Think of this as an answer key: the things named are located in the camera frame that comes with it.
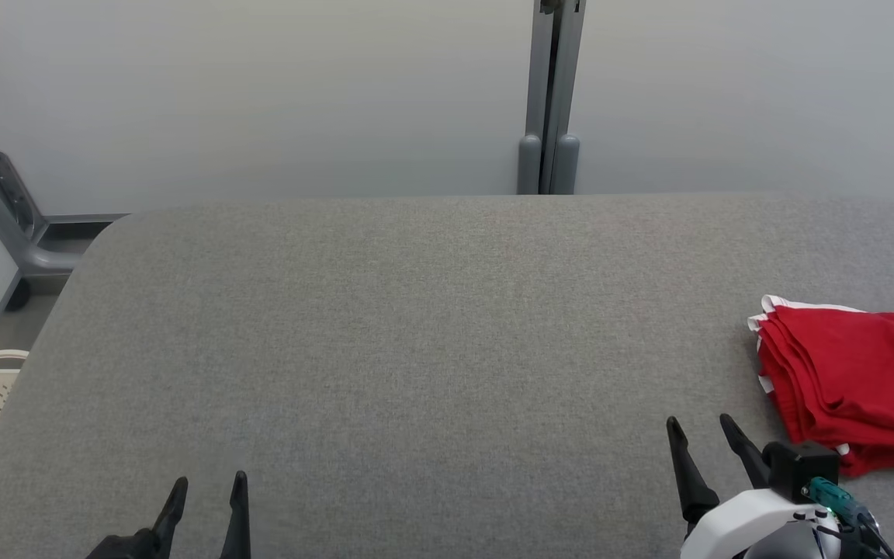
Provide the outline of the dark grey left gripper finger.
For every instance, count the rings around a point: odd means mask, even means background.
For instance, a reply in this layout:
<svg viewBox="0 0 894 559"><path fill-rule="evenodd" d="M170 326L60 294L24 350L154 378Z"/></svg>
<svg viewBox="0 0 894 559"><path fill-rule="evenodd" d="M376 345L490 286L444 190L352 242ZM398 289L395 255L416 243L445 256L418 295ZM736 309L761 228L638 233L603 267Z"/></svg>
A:
<svg viewBox="0 0 894 559"><path fill-rule="evenodd" d="M243 470L238 470L235 474L228 505L230 505L230 521L220 559L251 559L248 477Z"/></svg>
<svg viewBox="0 0 894 559"><path fill-rule="evenodd" d="M152 527L129 536L107 535L86 559L169 559L176 526L185 509L187 477L179 477Z"/></svg>

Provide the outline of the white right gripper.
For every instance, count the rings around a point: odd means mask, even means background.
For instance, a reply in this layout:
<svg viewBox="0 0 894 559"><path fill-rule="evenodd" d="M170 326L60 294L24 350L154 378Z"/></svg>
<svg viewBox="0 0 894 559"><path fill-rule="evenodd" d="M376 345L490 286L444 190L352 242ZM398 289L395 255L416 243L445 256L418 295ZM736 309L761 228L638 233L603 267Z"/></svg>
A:
<svg viewBox="0 0 894 559"><path fill-rule="evenodd" d="M674 416L666 421L682 518L695 525L680 559L840 559L844 544L833 513L816 503L790 502L770 491L770 467L758 446L730 414L720 425L755 491L719 505L689 453L688 437Z"/></svg>

